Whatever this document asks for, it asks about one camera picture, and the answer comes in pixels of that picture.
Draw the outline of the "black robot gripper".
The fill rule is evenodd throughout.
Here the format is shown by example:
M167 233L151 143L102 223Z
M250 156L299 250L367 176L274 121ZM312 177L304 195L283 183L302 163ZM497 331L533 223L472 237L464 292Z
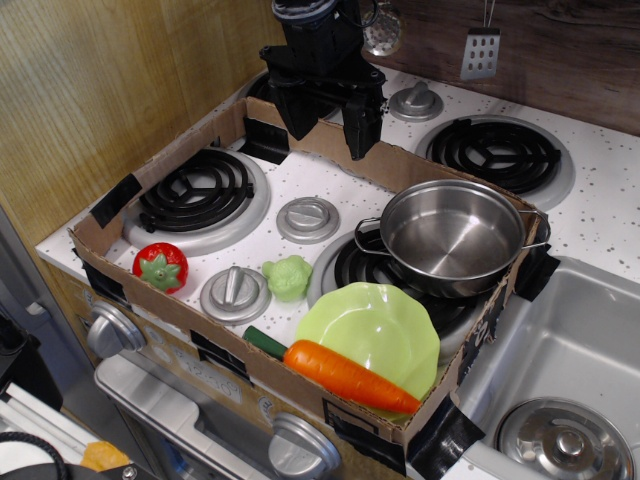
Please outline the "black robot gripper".
M343 132L351 158L363 159L380 141L385 76L367 62L358 11L276 11L283 45L265 46L260 58L269 88L288 133L302 140L342 108Z

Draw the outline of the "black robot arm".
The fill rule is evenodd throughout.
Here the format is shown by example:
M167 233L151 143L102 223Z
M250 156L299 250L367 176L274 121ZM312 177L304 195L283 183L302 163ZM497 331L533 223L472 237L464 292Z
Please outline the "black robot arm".
M364 158L380 141L385 103L386 77L362 55L379 4L367 19L357 1L274 1L272 11L286 43L263 47L260 57L289 134L301 140L326 109L339 109L351 158Z

